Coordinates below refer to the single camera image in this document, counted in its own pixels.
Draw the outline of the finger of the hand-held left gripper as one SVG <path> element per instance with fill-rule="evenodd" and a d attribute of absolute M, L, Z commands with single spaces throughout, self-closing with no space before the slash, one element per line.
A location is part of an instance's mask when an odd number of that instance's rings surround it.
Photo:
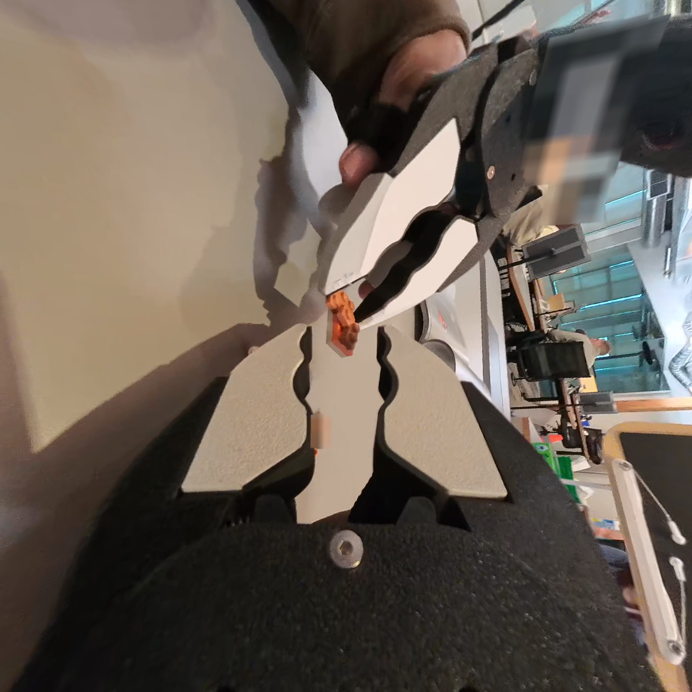
<path fill-rule="evenodd" d="M 442 287 L 477 242 L 476 225 L 465 217 L 420 214 L 368 276 L 373 288 L 355 308 L 355 321 L 368 327 L 423 302 Z"/>
<path fill-rule="evenodd" d="M 330 191 L 327 212 L 332 227 L 318 252 L 316 277 L 323 295 L 366 277 L 381 256 L 402 240 L 416 216 L 449 195 L 460 149 L 452 118 L 402 172 L 371 174 L 352 194 L 342 187 Z"/>

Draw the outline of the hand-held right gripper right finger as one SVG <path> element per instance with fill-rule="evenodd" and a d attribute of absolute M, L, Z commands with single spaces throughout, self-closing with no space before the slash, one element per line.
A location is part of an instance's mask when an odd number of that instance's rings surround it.
<path fill-rule="evenodd" d="M 463 381 L 439 356 L 385 324 L 378 328 L 383 374 L 382 436 L 396 461 L 456 498 L 506 499 L 508 490 L 481 414 L 508 420 L 487 392 Z"/>

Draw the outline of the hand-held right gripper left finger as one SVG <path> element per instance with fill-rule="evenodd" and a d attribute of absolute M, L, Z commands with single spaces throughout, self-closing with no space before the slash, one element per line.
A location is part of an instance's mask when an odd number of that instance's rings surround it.
<path fill-rule="evenodd" d="M 251 492 L 314 470 L 310 439 L 312 328 L 258 347 L 226 382 L 181 485 L 184 493 Z"/>

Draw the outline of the orange plate assembly grey underside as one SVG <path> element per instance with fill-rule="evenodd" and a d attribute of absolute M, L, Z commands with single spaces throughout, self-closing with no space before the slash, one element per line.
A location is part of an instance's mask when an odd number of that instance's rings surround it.
<path fill-rule="evenodd" d="M 353 356 L 360 333 L 354 302 L 340 290 L 327 296 L 325 305 L 328 312 L 327 345 L 341 357 Z"/>

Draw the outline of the person's left forearm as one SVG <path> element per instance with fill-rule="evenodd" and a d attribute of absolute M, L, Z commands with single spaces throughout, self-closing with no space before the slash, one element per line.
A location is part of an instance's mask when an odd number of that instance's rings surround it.
<path fill-rule="evenodd" d="M 409 41 L 440 30 L 459 33 L 471 55 L 471 30 L 456 1 L 252 1 L 274 30 L 287 36 L 330 94 L 349 140 L 374 103 L 393 55 Z"/>

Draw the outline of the person's left hand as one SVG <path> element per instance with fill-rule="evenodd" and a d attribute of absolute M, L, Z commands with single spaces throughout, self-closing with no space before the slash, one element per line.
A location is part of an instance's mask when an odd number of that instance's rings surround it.
<path fill-rule="evenodd" d="M 460 65 L 466 57 L 464 40 L 453 30 L 417 37 L 400 48 L 389 61 L 374 103 L 407 111 L 417 94 L 435 76 Z M 339 160 L 342 184 L 357 188 L 377 166 L 375 149 L 359 141 L 350 143 Z"/>

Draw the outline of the grey instruction booklet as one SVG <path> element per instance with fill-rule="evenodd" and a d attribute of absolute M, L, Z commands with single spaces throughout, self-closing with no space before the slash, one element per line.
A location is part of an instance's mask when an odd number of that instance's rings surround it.
<path fill-rule="evenodd" d="M 418 304 L 414 308 L 414 338 L 458 380 L 477 381 L 492 390 L 501 362 L 479 290 L 467 293 L 452 284 Z"/>

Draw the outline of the grey monitor back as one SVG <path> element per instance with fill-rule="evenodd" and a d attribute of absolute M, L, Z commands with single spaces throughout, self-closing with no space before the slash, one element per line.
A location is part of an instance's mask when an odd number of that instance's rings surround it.
<path fill-rule="evenodd" d="M 521 247 L 529 281 L 580 266 L 591 260 L 581 224 L 538 238 Z"/>

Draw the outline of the black office chair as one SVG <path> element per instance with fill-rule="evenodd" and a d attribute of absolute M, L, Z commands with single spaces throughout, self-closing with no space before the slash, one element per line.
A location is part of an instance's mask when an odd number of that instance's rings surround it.
<path fill-rule="evenodd" d="M 510 371 L 512 385 L 521 381 L 553 383 L 559 403 L 568 401 L 566 381 L 590 376 L 599 348 L 582 333 L 512 332 L 506 334 L 506 358 L 515 365 Z"/>

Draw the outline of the black wooden-edged table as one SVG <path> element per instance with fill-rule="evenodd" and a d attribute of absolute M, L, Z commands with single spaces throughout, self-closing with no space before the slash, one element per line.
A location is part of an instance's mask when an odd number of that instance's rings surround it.
<path fill-rule="evenodd" d="M 653 667 L 665 691 L 690 691 L 691 426 L 679 423 L 620 423 L 608 431 L 603 450 L 609 480 L 610 462 L 616 458 L 631 463 L 639 475 L 646 520 L 664 584 L 676 615 L 679 617 L 681 609 L 685 609 L 682 629 L 686 636 L 687 656 L 682 665 L 676 666 L 649 647 L 653 644 L 653 636 L 648 632 L 643 599 L 633 576 Z"/>

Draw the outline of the white metal bar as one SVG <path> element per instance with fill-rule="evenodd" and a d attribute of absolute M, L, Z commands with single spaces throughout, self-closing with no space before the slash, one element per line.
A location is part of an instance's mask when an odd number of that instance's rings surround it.
<path fill-rule="evenodd" d="M 670 664 L 680 666 L 687 656 L 682 629 L 685 609 L 679 617 L 676 615 L 664 584 L 646 520 L 639 475 L 631 463 L 621 458 L 610 462 L 609 473 L 636 588 L 643 599 L 648 632 L 653 636 L 649 647 Z"/>

